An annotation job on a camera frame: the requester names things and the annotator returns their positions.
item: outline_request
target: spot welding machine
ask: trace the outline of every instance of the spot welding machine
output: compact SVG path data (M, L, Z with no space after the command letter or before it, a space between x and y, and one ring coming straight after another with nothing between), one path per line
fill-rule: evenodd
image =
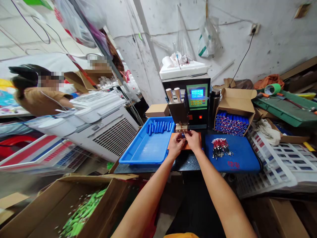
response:
M208 74L166 79L162 83L176 124L175 131L207 129L210 106Z

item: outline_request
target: digital display screen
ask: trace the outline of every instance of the digital display screen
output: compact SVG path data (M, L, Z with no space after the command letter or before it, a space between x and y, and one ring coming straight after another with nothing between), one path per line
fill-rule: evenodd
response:
M202 98L204 96L203 89L192 90L192 98Z

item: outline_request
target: hand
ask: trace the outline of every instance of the hand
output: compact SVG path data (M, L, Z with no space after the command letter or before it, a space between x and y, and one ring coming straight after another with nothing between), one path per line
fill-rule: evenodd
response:
M168 156L174 161L176 157L181 153L182 147L186 141L186 138L182 138L182 133L178 133L173 137L169 145Z
M196 131L190 130L188 132L185 132L185 137L189 147L194 153L195 151L201 150L199 133L197 133Z

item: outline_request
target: brown shirt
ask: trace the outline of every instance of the brown shirt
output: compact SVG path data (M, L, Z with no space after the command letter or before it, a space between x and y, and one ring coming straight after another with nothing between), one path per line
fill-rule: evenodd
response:
M59 112L55 109L62 110L62 107L52 99L59 101L63 97L67 99L72 99L73 96L69 94L62 93L60 91L44 91L43 94L39 88L26 88L24 90L24 98L18 99L18 92L15 94L15 100L20 104L25 110L34 116L44 116L44 115L56 115Z

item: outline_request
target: red stool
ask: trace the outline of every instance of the red stool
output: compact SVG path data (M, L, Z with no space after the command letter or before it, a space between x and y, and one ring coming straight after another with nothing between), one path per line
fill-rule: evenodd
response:
M37 138L30 137L30 136L13 136L4 141L0 141L0 161L16 152L12 150L13 146L21 149L35 140L37 140Z

